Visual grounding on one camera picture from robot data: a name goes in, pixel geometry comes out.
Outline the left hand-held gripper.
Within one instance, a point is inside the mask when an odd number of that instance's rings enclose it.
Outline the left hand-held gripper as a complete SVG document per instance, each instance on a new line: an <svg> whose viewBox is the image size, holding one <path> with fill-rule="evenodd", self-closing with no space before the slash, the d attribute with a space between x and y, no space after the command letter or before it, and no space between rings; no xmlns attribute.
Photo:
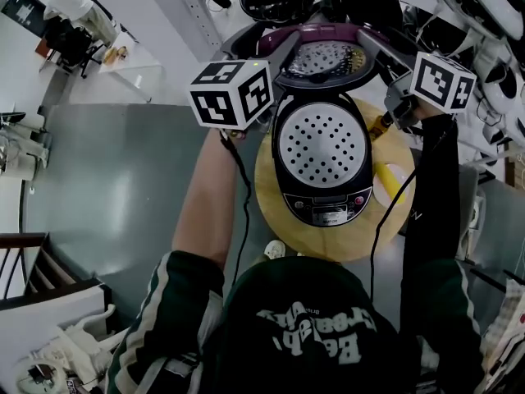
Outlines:
<svg viewBox="0 0 525 394"><path fill-rule="evenodd" d="M273 105L274 82L302 39L295 31L268 58L249 59L257 54L265 29L262 22L245 26L221 46L221 53L232 60L199 66L188 84L188 101L200 126L245 131Z"/></svg>

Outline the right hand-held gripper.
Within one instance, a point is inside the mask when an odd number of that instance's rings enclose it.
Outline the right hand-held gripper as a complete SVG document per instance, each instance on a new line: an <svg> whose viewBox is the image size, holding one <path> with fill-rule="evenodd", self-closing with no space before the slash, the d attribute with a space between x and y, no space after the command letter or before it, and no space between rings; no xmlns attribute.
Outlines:
<svg viewBox="0 0 525 394"><path fill-rule="evenodd" d="M356 33L358 44L374 60L377 73L388 85L385 106L399 129L413 126L413 110L421 99L443 113L464 112L477 77L456 61L435 54L405 54L384 35L367 28Z"/></svg>

